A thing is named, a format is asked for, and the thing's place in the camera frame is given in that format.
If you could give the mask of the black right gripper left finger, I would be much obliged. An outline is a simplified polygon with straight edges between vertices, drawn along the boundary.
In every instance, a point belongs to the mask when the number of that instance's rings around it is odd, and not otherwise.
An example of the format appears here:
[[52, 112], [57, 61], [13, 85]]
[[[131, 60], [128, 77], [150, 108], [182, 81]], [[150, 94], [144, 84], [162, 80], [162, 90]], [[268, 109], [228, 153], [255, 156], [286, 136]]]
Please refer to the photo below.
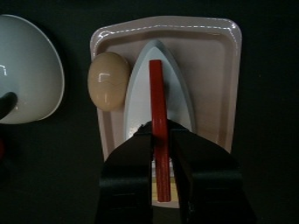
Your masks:
[[100, 174], [95, 224], [152, 224], [152, 124], [110, 154]]

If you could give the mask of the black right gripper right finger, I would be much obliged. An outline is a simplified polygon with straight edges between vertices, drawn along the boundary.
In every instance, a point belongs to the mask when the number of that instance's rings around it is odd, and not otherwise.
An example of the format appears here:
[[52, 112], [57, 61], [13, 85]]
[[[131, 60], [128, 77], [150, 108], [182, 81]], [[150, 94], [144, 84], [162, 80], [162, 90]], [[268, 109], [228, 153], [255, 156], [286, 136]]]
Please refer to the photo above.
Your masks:
[[182, 224], [258, 224], [238, 160], [179, 123], [168, 130]]

